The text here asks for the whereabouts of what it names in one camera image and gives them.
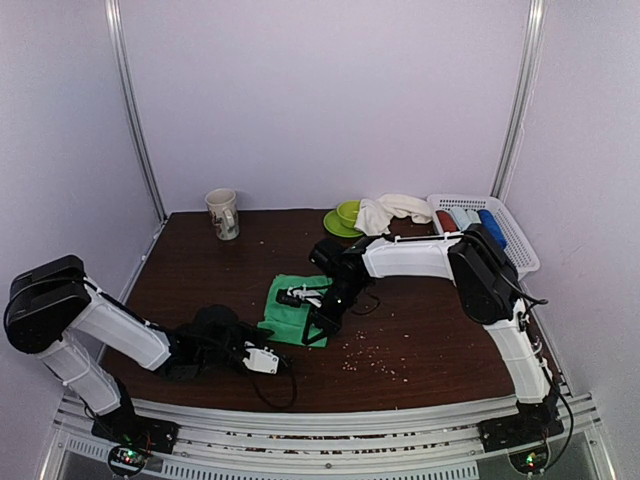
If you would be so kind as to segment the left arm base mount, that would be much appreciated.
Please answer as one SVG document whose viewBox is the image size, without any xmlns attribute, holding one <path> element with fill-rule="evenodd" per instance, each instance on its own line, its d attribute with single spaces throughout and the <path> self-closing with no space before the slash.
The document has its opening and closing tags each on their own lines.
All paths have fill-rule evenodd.
<svg viewBox="0 0 640 480">
<path fill-rule="evenodd" d="M 117 433 L 100 423 L 93 422 L 91 434 L 144 452 L 171 454 L 175 446 L 179 425 L 175 422 L 139 417 L 137 423 L 126 433 Z"/>
</svg>

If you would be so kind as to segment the green microfiber towel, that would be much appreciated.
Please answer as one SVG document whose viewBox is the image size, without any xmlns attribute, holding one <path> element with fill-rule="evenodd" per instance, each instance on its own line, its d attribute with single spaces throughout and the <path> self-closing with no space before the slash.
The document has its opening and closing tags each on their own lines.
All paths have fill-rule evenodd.
<svg viewBox="0 0 640 480">
<path fill-rule="evenodd" d="M 273 332 L 269 337 L 271 341 L 303 346 L 303 330 L 310 305 L 303 304 L 300 307 L 292 307 L 281 304 L 276 300 L 277 293 L 279 290 L 286 290 L 289 287 L 306 286 L 308 289 L 316 289 L 330 284 L 331 280 L 324 275 L 307 277 L 276 275 L 267 295 L 263 320 L 257 323 L 257 327 L 271 330 Z"/>
</svg>

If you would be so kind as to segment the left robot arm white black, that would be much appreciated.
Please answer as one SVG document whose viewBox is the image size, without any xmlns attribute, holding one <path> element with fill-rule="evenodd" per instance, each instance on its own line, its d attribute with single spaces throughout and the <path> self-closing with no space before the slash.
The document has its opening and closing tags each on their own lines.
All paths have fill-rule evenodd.
<svg viewBox="0 0 640 480">
<path fill-rule="evenodd" d="M 143 436 L 143 421 L 124 384 L 98 364 L 80 335 L 169 380 L 190 380 L 223 365 L 275 374 L 281 363 L 265 344 L 270 331 L 241 322 L 230 308 L 205 307 L 189 323 L 162 327 L 96 285 L 75 255 L 16 276 L 3 322 L 9 343 L 38 358 L 123 444 Z"/>
</svg>

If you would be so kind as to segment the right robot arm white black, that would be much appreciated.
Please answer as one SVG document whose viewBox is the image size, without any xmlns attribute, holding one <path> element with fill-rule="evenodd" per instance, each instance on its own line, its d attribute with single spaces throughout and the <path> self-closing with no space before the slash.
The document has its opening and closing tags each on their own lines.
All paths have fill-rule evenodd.
<svg viewBox="0 0 640 480">
<path fill-rule="evenodd" d="M 519 412 L 513 433 L 530 442 L 556 419 L 552 374 L 541 341 L 528 330 L 537 301 L 521 290 L 516 267 L 485 226 L 440 236 L 364 236 L 348 248 L 324 239 L 309 259 L 332 283 L 309 309 L 303 344 L 337 333 L 345 312 L 375 279 L 444 278 L 455 285 L 465 315 L 489 333 L 507 367 Z"/>
</svg>

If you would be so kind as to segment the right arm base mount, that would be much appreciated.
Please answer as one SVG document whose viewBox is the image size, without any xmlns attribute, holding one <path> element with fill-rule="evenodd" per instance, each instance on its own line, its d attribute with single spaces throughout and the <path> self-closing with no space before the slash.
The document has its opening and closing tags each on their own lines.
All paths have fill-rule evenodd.
<svg viewBox="0 0 640 480">
<path fill-rule="evenodd" d="M 513 449 L 532 443 L 541 443 L 564 432 L 561 420 L 552 420 L 542 426 L 526 424 L 518 415 L 511 415 L 478 424 L 478 431 L 486 453 Z"/>
</svg>

